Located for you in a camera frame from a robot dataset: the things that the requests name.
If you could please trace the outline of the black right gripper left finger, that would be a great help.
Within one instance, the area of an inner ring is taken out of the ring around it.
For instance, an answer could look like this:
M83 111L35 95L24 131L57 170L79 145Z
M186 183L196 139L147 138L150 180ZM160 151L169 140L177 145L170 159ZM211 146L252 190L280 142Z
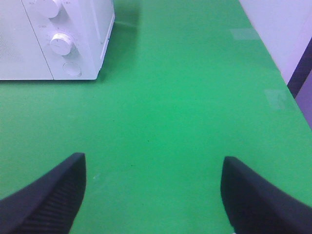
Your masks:
M86 189L86 158L74 153L0 201L2 234L67 234Z

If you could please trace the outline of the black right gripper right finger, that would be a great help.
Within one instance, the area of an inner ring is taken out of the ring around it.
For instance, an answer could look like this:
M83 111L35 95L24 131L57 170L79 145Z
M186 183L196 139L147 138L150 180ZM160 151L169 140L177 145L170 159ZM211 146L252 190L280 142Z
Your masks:
M310 234L312 208L234 156L224 158L220 194L236 234Z

